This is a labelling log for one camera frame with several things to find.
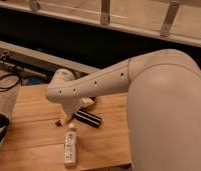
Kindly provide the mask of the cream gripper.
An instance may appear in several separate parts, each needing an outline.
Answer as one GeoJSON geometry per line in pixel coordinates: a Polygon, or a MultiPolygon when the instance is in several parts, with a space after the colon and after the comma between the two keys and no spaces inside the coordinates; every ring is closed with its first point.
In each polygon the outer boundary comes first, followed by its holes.
{"type": "Polygon", "coordinates": [[[73,115],[75,114],[80,108],[86,109],[91,107],[95,104],[95,101],[91,98],[81,98],[81,99],[69,99],[62,102],[62,108],[64,112],[60,115],[60,123],[62,126],[68,124],[73,115]]]}

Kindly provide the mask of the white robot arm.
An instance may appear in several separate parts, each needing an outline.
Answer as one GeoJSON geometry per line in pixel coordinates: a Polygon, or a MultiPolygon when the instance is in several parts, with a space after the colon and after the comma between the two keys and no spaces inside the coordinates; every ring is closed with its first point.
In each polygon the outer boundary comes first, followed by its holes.
{"type": "Polygon", "coordinates": [[[201,171],[201,69],[163,49],[80,79],[55,72],[46,91],[71,115],[85,97],[125,92],[131,164],[136,171],[201,171]]]}

